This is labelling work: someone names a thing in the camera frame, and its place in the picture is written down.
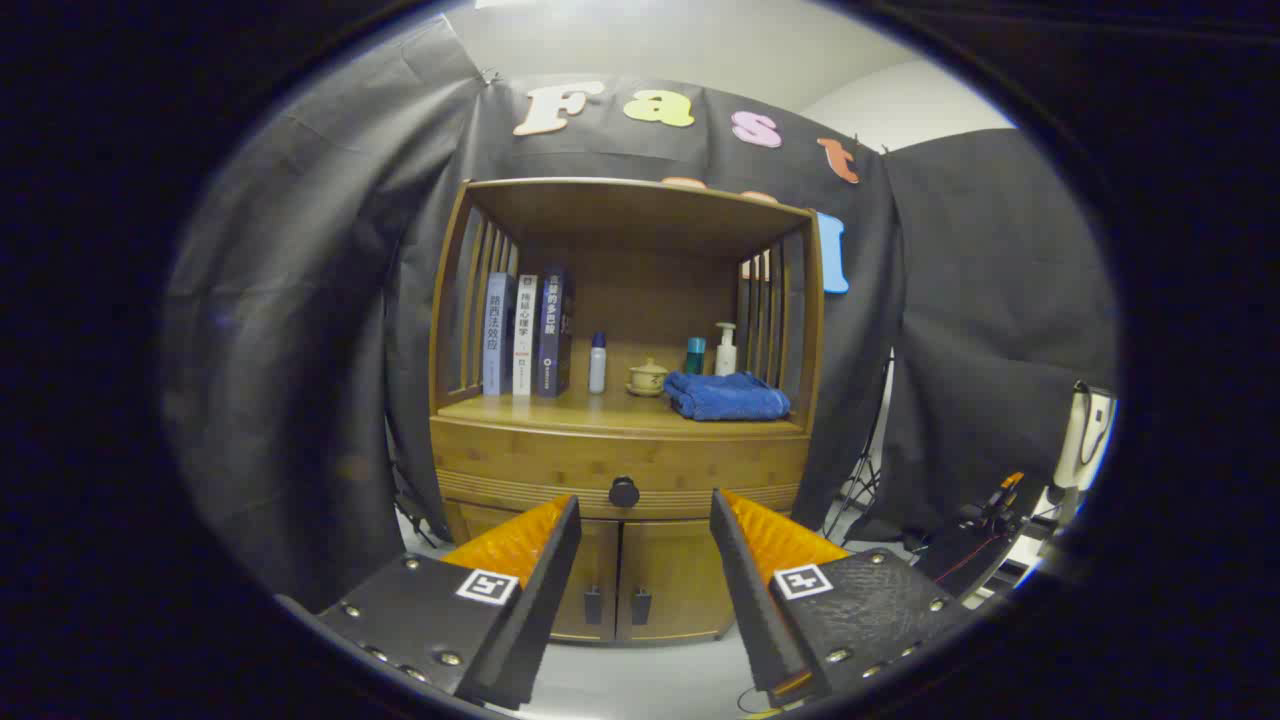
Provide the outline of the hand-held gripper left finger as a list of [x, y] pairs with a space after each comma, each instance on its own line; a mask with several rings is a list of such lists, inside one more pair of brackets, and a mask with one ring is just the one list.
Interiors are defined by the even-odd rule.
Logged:
[[401, 555], [315, 626], [406, 685], [516, 710], [531, 700], [581, 536], [579, 500], [558, 496], [443, 557]]

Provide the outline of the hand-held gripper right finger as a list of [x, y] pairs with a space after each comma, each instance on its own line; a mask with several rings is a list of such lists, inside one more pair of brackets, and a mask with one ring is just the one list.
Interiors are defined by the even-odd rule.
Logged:
[[774, 708], [874, 692], [974, 621], [890, 550], [847, 551], [728, 489], [713, 491], [709, 521], [754, 687]]

